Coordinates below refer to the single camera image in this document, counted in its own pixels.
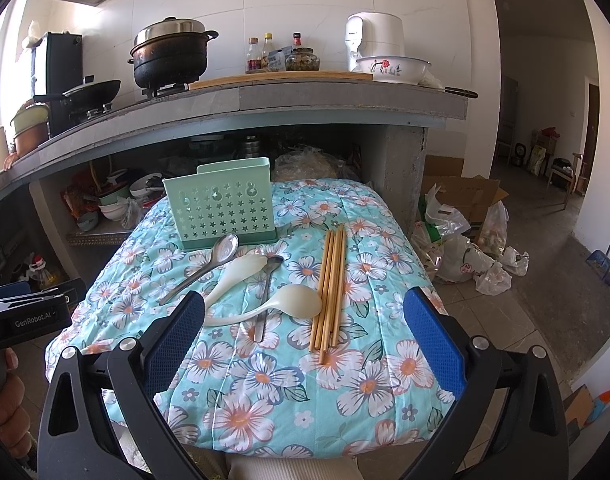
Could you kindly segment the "person left hand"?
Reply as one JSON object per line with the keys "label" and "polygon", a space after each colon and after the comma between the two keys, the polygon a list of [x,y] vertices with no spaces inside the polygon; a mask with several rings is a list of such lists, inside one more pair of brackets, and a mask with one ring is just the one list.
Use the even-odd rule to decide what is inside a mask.
{"label": "person left hand", "polygon": [[0,390],[0,442],[13,458],[23,458],[32,448],[31,419],[22,406],[24,383],[14,374],[19,365],[16,352],[5,351],[7,375]]}

